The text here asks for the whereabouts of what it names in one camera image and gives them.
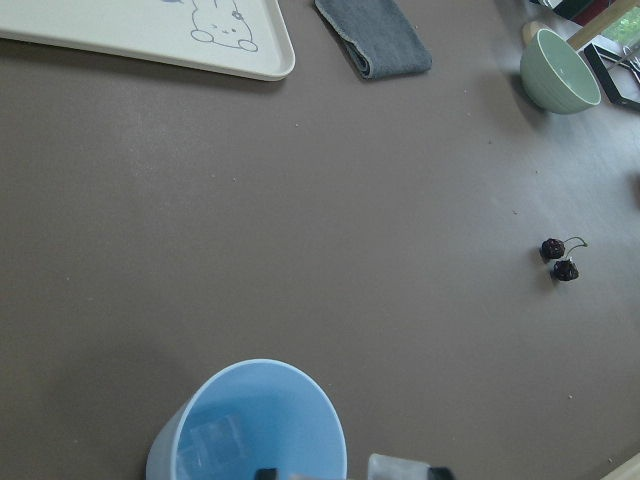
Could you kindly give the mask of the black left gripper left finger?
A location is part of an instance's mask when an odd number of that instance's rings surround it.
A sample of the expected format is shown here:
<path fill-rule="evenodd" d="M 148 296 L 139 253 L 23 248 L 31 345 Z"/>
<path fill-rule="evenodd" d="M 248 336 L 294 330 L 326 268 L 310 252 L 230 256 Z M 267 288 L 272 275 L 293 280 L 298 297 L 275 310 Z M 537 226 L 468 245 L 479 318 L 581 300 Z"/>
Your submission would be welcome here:
<path fill-rule="evenodd" d="M 255 472 L 255 480 L 278 480 L 278 469 L 275 467 L 260 468 Z"/>

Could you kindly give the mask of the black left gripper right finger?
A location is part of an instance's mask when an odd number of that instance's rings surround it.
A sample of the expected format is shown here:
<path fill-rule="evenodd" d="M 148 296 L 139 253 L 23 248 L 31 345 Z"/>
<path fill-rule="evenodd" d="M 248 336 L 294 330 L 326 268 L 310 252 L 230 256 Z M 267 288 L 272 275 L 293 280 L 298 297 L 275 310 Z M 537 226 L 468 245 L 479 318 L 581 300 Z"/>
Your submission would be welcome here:
<path fill-rule="evenodd" d="M 427 472 L 428 480 L 451 480 L 451 470 L 442 466 L 431 466 Z"/>

